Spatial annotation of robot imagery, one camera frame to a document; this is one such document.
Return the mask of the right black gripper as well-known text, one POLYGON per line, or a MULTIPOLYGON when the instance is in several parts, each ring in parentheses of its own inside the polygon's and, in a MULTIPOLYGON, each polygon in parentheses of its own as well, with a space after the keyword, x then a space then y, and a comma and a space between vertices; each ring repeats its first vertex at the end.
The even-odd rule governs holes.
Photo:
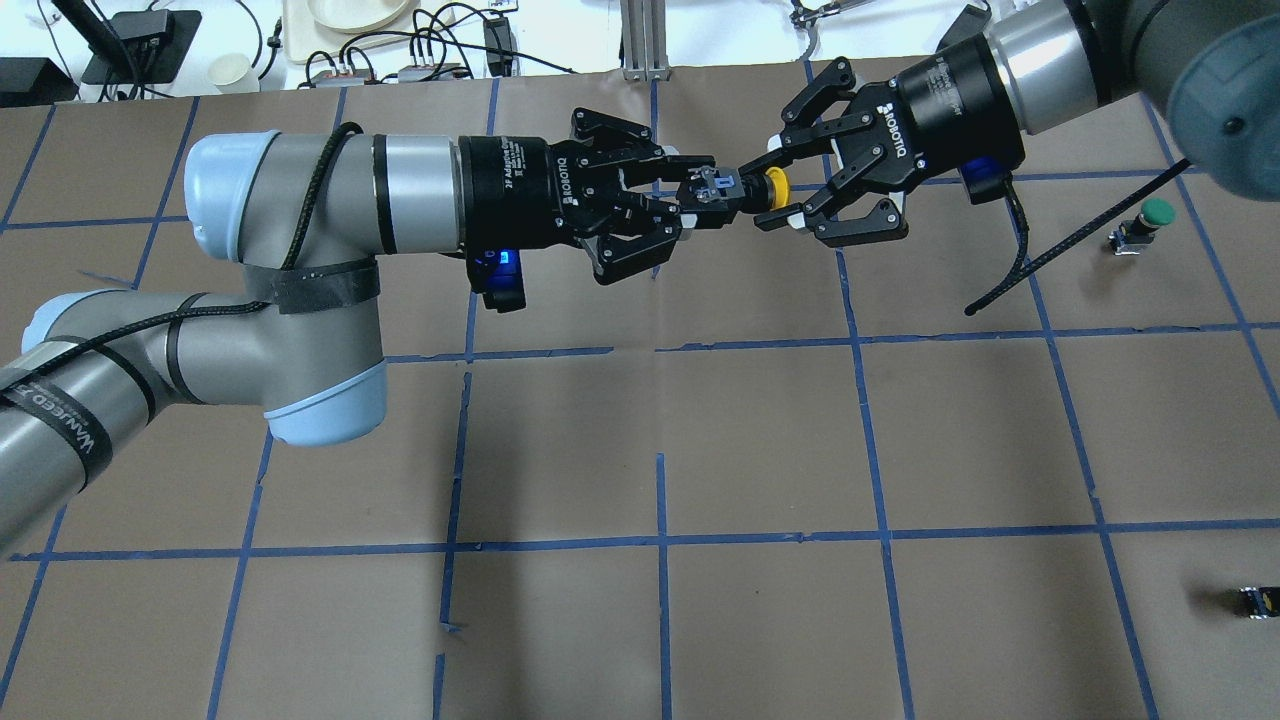
POLYGON ((765 178, 822 156, 832 176, 804 200, 794 197, 788 179, 756 179, 755 227, 808 231, 832 249, 902 238, 904 199, 929 178, 978 163, 986 196, 1025 158, 1010 92, 983 35, 881 82, 859 83, 840 56, 780 117, 781 132, 739 174, 765 178))

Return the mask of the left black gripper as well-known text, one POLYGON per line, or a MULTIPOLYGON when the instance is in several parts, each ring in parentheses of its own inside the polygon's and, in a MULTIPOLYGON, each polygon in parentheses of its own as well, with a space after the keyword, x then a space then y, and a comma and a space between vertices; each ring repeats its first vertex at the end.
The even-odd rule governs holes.
POLYGON ((599 284, 667 263, 692 229, 726 224, 726 202, 648 196, 655 182, 680 184, 712 155, 655 142, 649 127, 588 108, 572 111, 571 136, 465 136, 458 141, 465 259, 483 250, 581 249, 599 284))

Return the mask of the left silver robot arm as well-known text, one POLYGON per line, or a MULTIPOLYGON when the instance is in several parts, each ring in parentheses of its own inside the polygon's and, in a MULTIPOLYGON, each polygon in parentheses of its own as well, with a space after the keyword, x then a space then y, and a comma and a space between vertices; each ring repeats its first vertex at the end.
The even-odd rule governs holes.
POLYGON ((210 135, 189 150, 197 245, 238 295, 100 290, 50 299, 3 369, 1 529, 13 551, 165 409, 259 407, 274 438, 339 445, 387 415, 379 258, 447 255, 498 313, 524 306, 520 252, 570 246, 600 284, 666 263, 712 155, 586 108, 559 142, 521 136, 210 135))

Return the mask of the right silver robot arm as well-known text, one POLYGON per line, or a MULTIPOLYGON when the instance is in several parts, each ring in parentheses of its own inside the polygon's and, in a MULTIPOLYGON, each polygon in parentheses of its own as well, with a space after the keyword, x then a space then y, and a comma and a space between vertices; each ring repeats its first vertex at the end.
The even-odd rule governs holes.
POLYGON ((908 233, 902 196, 1023 137, 1143 94, 1221 188, 1276 201, 1275 1, 1039 1, 879 82, 835 59, 739 170, 756 227, 845 247, 908 233))

